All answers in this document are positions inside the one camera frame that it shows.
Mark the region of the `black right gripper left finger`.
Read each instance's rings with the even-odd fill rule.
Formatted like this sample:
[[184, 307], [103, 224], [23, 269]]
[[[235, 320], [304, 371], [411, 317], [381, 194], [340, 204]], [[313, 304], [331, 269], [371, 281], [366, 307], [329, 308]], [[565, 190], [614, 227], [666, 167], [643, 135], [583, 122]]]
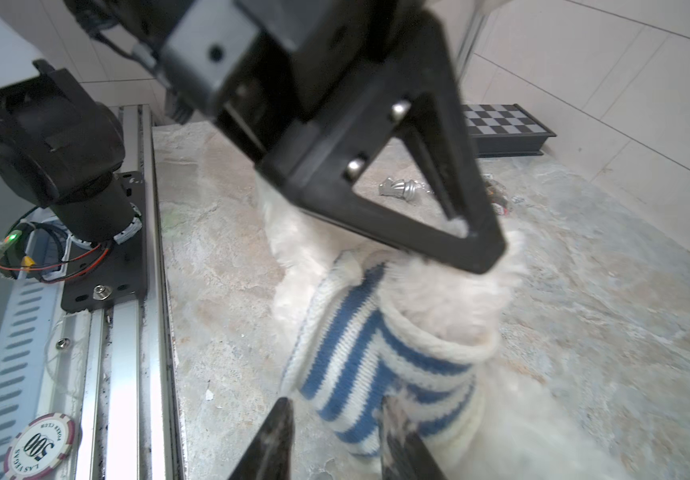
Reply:
[[295, 439], [294, 404], [279, 398], [231, 473], [230, 480], [289, 480]]

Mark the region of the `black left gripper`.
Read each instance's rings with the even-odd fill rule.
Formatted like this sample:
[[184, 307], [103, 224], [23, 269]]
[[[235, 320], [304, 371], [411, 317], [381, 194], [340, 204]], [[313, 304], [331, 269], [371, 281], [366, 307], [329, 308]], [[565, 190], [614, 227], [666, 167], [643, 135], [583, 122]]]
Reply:
[[[483, 274], [506, 249], [444, 26], [420, 1], [196, 1], [160, 50], [171, 85], [290, 203], [385, 245]], [[463, 236], [355, 193], [399, 139]]]

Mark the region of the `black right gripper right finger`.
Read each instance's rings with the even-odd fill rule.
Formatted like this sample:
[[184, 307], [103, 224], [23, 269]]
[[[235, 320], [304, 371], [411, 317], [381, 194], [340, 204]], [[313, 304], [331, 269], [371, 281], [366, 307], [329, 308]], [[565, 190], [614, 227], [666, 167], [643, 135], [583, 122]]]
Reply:
[[382, 400], [379, 438], [383, 479], [446, 479], [419, 435], [418, 427], [394, 396]]

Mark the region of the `blue white striped shirt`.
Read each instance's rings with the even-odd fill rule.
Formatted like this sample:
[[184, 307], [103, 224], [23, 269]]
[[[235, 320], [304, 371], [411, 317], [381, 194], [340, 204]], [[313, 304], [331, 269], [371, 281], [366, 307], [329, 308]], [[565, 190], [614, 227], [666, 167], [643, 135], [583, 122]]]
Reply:
[[499, 344], [472, 346], [412, 324], [385, 293], [388, 251], [343, 252], [306, 311], [280, 390], [299, 391], [352, 456], [375, 467], [384, 396], [401, 400], [443, 467], [465, 456], [482, 422], [478, 375]]

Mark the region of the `white teddy bear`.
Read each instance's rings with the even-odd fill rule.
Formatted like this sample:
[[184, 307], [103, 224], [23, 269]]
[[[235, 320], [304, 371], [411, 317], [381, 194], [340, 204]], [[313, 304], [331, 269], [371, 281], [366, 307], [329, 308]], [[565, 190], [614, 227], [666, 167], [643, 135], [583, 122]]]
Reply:
[[[484, 395], [485, 407], [465, 456], [455, 466], [443, 467], [423, 441], [446, 477], [625, 477], [620, 463], [580, 429], [544, 385], [512, 369], [498, 355], [502, 313], [527, 272], [520, 257], [524, 243], [520, 232], [507, 229], [503, 257], [489, 272], [476, 275], [390, 249], [315, 219], [284, 199], [265, 180], [258, 181], [257, 192], [271, 253], [284, 272], [273, 300], [272, 327], [285, 368], [313, 294], [335, 260], [345, 251], [388, 251], [395, 257], [388, 264], [385, 293], [412, 324], [443, 340], [468, 346], [489, 334], [499, 337], [493, 356], [483, 363], [478, 375], [478, 390]], [[350, 456], [359, 476], [379, 477], [381, 450], [375, 467]]]

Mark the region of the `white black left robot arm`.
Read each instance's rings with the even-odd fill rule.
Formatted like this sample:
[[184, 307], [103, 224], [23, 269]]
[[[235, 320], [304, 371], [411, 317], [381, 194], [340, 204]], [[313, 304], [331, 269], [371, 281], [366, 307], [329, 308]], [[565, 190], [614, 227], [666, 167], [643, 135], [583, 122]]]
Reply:
[[[127, 58], [200, 113], [306, 213], [385, 245], [483, 274], [506, 240], [475, 160], [441, 22], [419, 1], [71, 1], [93, 40], [120, 26]], [[115, 180], [120, 122], [0, 20], [0, 176], [87, 242], [133, 224]], [[456, 237], [359, 197], [354, 185], [401, 140]]]

